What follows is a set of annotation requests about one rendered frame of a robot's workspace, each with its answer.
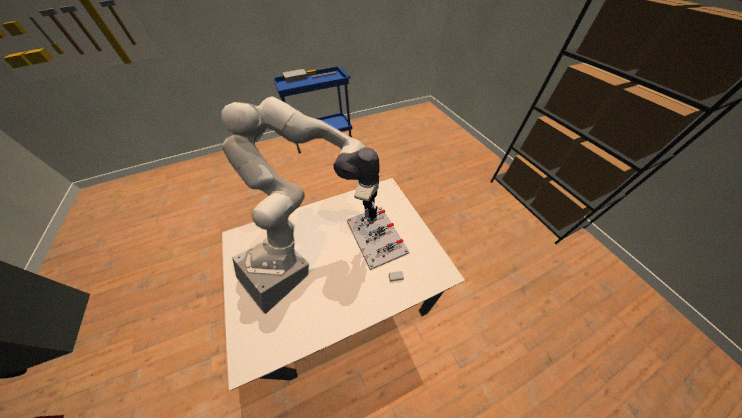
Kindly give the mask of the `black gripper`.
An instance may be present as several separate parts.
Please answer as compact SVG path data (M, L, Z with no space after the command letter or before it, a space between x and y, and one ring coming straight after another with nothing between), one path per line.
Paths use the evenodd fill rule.
M375 197L377 196L377 191L372 195L369 201L363 201L363 206L365 208L365 218L369 218L369 225L374 223L374 218L376 218L377 215L377 208L378 206L375 205ZM366 207L365 207L366 204Z

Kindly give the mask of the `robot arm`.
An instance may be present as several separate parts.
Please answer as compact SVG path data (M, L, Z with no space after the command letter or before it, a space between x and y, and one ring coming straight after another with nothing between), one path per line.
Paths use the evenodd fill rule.
M276 174L255 146L266 128L292 143L325 139L341 150L344 148L333 167L339 177L358 180L354 198L369 201L379 189L379 157L375 150L274 97L266 98L259 106L237 102L226 105L221 119L234 133L223 142L228 161L249 188L268 195L253 209L252 219L259 228L272 230L266 230L264 246L263 242L259 243L253 248L254 252L249 252L248 273L282 276L295 265L294 225L288 217L305 198L303 189Z

